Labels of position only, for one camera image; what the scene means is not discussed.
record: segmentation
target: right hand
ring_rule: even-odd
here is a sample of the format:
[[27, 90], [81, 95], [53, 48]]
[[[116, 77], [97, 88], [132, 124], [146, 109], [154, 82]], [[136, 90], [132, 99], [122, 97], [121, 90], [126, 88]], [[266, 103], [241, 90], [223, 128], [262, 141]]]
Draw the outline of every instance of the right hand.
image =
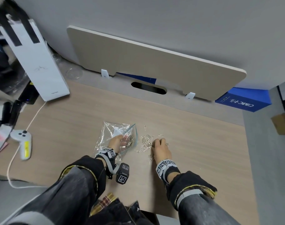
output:
[[166, 145], [166, 141], [164, 138], [161, 140], [156, 139], [154, 140], [154, 147], [152, 147], [152, 150], [154, 152], [154, 159], [156, 161], [156, 165], [165, 159], [172, 159], [172, 154]]

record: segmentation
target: gray wall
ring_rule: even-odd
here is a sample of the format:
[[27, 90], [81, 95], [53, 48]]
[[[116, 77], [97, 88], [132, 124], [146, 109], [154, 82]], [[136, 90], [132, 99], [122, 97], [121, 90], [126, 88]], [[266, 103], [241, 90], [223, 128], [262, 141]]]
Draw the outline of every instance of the gray wall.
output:
[[15, 0], [59, 54], [77, 62], [69, 25], [228, 64], [239, 87], [285, 81], [285, 0]]

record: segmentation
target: wrist strap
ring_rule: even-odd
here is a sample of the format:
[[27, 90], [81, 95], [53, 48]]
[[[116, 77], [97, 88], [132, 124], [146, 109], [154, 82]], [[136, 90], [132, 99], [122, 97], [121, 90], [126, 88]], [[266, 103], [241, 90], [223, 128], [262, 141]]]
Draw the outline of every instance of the wrist strap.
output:
[[179, 169], [173, 160], [162, 160], [156, 167], [156, 172], [160, 179], [168, 184], [167, 177], [172, 172], [179, 172]]
[[112, 148], [104, 148], [96, 154], [95, 158], [103, 158], [106, 162], [107, 169], [109, 170], [109, 172], [111, 174], [116, 174], [120, 167], [118, 164], [115, 164], [115, 158], [117, 156], [118, 153], [115, 153]]

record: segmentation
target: white bracket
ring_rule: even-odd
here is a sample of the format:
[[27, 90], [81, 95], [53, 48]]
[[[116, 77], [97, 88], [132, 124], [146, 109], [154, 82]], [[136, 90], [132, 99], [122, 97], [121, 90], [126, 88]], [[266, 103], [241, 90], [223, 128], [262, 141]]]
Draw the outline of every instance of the white bracket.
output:
[[107, 70], [101, 70], [101, 76], [104, 78], [111, 78], [111, 76], [109, 76]]
[[185, 96], [185, 98], [187, 98], [187, 99], [189, 99], [189, 100], [193, 100], [193, 98], [195, 97], [195, 93], [193, 93], [193, 92], [190, 92], [190, 93], [188, 93], [186, 96]]

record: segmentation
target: white controller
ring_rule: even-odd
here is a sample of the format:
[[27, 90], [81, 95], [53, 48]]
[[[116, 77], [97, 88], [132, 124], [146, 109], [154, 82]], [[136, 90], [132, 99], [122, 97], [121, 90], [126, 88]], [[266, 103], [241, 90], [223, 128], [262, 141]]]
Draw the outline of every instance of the white controller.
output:
[[13, 130], [10, 133], [12, 139], [20, 143], [21, 160], [27, 160], [31, 156], [32, 136], [26, 130]]

